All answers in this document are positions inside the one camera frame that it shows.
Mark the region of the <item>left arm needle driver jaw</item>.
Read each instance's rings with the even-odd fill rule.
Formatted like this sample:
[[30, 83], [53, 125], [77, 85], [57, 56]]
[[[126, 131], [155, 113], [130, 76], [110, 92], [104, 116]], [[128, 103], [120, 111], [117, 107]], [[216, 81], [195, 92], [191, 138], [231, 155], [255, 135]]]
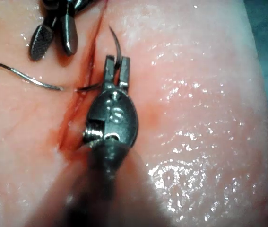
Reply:
[[129, 89], [130, 78], [130, 58], [123, 57], [119, 72], [119, 87], [122, 89]]
[[114, 88], [115, 62], [113, 55], [107, 55], [104, 65], [103, 88]]

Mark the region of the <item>right arm needle driver jaw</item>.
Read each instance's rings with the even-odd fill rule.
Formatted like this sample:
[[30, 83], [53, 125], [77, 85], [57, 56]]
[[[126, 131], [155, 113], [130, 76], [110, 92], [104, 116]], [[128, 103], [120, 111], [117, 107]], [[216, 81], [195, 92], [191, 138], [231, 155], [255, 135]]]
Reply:
[[45, 55], [53, 41], [56, 23], [57, 16], [46, 16], [43, 23], [37, 26], [29, 45], [31, 60], [38, 61]]
[[74, 17], [69, 14], [62, 16], [59, 25], [62, 47], [68, 56], [72, 56], [78, 49], [78, 34]]

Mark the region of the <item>right arm needle driver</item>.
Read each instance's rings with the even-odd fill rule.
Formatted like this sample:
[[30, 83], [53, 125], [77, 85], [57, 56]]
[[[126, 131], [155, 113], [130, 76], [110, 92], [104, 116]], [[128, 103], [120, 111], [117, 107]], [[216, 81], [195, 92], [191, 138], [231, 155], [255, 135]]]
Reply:
[[89, 5], [88, 0], [43, 0], [48, 16], [61, 18], [65, 15], [74, 17]]

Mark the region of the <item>left arm needle driver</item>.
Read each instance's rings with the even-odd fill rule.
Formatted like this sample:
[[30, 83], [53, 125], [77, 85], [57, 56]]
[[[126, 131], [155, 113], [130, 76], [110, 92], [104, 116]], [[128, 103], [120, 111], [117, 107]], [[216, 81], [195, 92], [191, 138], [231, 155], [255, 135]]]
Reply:
[[101, 90], [86, 116], [83, 144], [96, 146], [113, 141], [129, 151], [138, 135], [138, 115], [128, 93], [118, 87]]

